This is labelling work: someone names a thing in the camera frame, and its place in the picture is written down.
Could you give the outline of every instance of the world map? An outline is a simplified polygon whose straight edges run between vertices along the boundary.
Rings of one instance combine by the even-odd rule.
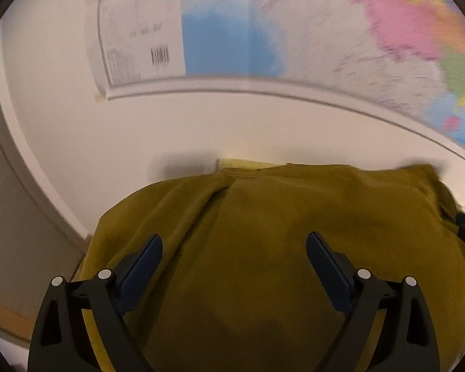
[[[101,0],[112,86],[186,76],[323,87],[465,146],[465,17],[452,0],[180,0],[172,14],[159,9],[175,1]],[[130,6],[129,21],[123,7]],[[153,31],[157,50],[132,53]],[[165,44],[176,33],[178,42]],[[148,65],[156,59],[157,67]]]

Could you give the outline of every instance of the barcode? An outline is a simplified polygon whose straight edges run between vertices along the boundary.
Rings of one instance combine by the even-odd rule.
[[[169,47],[166,44],[151,48],[151,53],[154,66],[169,64]]]

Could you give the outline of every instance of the blue ocean area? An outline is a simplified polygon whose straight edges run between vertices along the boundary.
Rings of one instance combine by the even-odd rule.
[[[253,8],[209,0],[182,14],[186,75],[279,77],[279,33]]]
[[[457,100],[458,98],[452,93],[442,94],[429,107],[427,120],[431,127],[446,133],[465,146],[465,108],[457,106]],[[445,132],[444,124],[450,116],[457,116],[460,125],[456,130]]]

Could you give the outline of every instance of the white screw head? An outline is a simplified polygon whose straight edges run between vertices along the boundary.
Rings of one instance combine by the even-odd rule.
[[[62,281],[64,281],[64,279],[62,277],[60,277],[60,276],[57,276],[51,281],[51,284],[54,287],[58,287],[60,284],[62,284]]]
[[[407,277],[405,278],[405,282],[410,285],[410,287],[414,287],[415,285],[417,285],[417,280],[413,277]]]
[[[106,280],[107,278],[110,278],[111,275],[112,272],[108,268],[104,268],[98,272],[98,278],[101,280]]]
[[[358,277],[362,278],[363,280],[368,280],[372,275],[366,268],[360,268],[357,274]]]

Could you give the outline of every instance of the yellow-green fabric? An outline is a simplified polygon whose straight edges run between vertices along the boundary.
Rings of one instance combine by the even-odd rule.
[[[428,165],[362,171],[286,165],[168,180],[100,219],[81,278],[154,233],[164,255],[126,322],[156,372],[313,372],[343,322],[305,252],[320,232],[355,267],[415,276],[446,371],[465,345],[465,243],[456,204]],[[112,370],[93,318],[100,365]],[[358,370],[375,346],[373,328]]]

